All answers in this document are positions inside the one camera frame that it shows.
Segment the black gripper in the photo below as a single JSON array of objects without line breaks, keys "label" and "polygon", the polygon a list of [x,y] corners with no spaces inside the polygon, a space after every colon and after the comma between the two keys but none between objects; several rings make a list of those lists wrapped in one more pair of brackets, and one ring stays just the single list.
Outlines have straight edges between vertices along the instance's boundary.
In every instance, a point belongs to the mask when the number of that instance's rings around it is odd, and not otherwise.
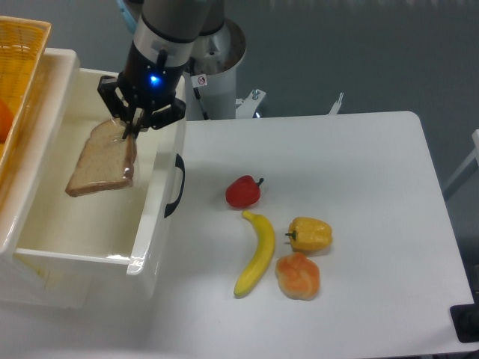
[{"label": "black gripper", "polygon": [[176,97],[176,88],[186,65],[169,67],[169,57],[167,49],[160,49],[150,60],[132,44],[123,71],[100,77],[97,91],[110,114],[123,121],[122,139],[135,140],[142,131],[184,118],[186,104]]}]

